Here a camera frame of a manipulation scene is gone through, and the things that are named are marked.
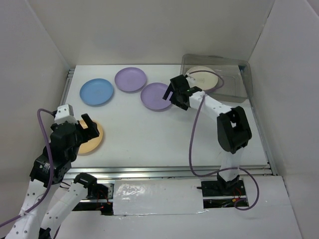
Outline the orange plate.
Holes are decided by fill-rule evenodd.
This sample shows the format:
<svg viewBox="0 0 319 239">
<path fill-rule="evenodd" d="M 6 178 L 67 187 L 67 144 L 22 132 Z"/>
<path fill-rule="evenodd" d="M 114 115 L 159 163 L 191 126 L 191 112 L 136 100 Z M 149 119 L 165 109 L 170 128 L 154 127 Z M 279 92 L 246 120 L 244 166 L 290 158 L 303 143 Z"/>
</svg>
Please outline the orange plate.
<svg viewBox="0 0 319 239">
<path fill-rule="evenodd" d="M 95 149 L 98 148 L 98 146 L 101 144 L 101 142 L 103 140 L 103 133 L 104 132 L 103 132 L 102 126 L 97 121 L 93 121 L 93 122 L 95 122 L 97 124 L 99 136 L 89 140 L 86 143 L 81 144 L 79 151 L 78 151 L 79 155 L 84 155 L 84 154 L 93 152 Z"/>
</svg>

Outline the purple plate front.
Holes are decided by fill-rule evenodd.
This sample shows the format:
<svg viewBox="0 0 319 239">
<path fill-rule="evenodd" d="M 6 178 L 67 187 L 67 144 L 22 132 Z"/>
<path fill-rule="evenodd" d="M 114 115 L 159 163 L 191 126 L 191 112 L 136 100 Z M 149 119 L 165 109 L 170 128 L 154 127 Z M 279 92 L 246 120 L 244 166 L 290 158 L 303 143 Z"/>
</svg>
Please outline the purple plate front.
<svg viewBox="0 0 319 239">
<path fill-rule="evenodd" d="M 163 96 L 168 88 L 164 83 L 150 83 L 141 91 L 141 101 L 143 105 L 153 111 L 164 111 L 170 107 L 171 102 L 164 100 Z"/>
</svg>

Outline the cream plate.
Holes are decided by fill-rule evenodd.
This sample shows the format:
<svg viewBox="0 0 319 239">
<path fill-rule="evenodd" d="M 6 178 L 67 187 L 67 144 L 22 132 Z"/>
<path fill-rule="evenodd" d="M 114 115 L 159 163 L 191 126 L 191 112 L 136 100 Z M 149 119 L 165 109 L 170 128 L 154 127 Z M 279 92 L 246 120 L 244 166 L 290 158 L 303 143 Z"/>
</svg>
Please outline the cream plate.
<svg viewBox="0 0 319 239">
<path fill-rule="evenodd" d="M 218 77 L 212 74 L 213 70 L 205 66 L 195 66 L 190 68 L 186 74 L 190 87 L 199 87 L 204 91 L 214 88 L 218 83 Z"/>
</svg>

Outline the blue plate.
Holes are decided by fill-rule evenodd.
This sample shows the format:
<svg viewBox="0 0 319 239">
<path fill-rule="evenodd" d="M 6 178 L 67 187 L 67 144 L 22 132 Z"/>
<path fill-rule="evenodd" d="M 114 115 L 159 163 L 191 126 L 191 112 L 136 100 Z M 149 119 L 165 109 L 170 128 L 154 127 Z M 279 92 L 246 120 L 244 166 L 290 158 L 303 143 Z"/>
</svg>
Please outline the blue plate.
<svg viewBox="0 0 319 239">
<path fill-rule="evenodd" d="M 107 103 L 113 96 L 114 87 L 106 79 L 89 80 L 80 89 L 81 100 L 89 106 L 100 106 Z"/>
</svg>

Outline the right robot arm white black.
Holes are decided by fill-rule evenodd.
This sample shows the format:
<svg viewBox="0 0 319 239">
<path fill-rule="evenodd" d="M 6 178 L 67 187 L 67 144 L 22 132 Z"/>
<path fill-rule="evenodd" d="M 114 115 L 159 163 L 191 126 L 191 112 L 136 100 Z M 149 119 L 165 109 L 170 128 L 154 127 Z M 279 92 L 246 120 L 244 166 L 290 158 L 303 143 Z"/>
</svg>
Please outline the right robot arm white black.
<svg viewBox="0 0 319 239">
<path fill-rule="evenodd" d="M 197 110 L 192 127 L 191 138 L 188 150 L 188 162 L 193 175 L 197 177 L 208 177 L 217 175 L 215 190 L 222 195 L 230 194 L 239 181 L 239 167 L 243 148 L 248 145 L 252 138 L 246 113 L 240 106 L 231 107 L 210 97 L 201 88 L 191 87 L 187 75 L 179 75 L 170 79 L 170 84 L 164 93 L 163 99 L 169 100 L 173 105 L 188 110 Z M 204 113 L 217 125 L 217 141 L 220 147 L 226 152 L 226 159 L 222 162 L 219 170 L 198 174 L 192 165 L 192 146 L 195 135 L 196 124 L 199 114 Z"/>
</svg>

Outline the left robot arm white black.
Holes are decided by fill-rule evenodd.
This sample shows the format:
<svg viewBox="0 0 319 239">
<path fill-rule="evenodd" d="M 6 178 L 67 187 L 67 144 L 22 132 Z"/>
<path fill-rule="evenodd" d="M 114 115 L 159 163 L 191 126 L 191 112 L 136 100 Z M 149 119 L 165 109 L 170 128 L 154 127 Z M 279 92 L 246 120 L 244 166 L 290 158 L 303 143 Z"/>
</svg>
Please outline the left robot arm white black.
<svg viewBox="0 0 319 239">
<path fill-rule="evenodd" d="M 40 115 L 42 111 L 38 110 L 37 117 L 45 147 L 34 161 L 19 214 L 1 224 L 1 227 L 12 224 L 5 236 L 7 239 L 53 239 L 76 205 L 84 197 L 92 199 L 98 194 L 97 178 L 80 173 L 53 208 L 48 208 L 71 163 L 77 158 L 80 146 L 100 134 L 88 114 L 81 116 L 87 124 L 87 128 L 83 128 L 71 113 L 57 110 L 52 113 L 55 117 L 52 133 L 47 135 Z"/>
</svg>

